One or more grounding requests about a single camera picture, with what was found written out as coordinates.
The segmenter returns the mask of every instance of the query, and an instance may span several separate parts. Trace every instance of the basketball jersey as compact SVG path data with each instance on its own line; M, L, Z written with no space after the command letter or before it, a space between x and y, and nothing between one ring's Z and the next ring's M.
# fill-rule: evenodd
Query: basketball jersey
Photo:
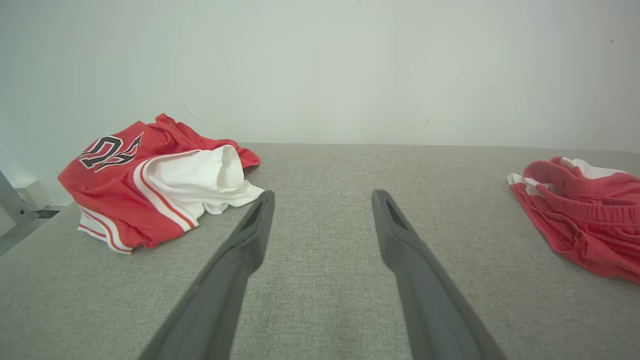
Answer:
M262 189L244 179L258 165L232 140L211 140L162 114L96 140L58 179L81 210L78 229L130 254L198 226L204 211L255 200Z

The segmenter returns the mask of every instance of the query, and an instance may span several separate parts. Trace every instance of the gray fabric surface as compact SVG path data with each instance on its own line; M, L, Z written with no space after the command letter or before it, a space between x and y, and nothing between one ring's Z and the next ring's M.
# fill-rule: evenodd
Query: gray fabric surface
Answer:
M533 160L582 158L640 176L611 151L244 144L276 193L262 267L232 359L409 359L371 190L391 193L511 359L632 359L640 287L554 254L506 182ZM76 231L75 206L0 258L0 359L135 359L248 207L131 256Z

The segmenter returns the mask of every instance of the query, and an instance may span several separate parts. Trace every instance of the red and white jersey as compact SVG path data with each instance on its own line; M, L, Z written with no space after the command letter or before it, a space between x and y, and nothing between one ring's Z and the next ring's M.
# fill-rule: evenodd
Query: red and white jersey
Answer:
M263 190L244 179L260 159L232 140L211 140L162 114L96 140L58 179L82 211L78 229L114 251L154 247Z
M508 181L556 252L600 276L640 284L640 179L558 157L534 161Z

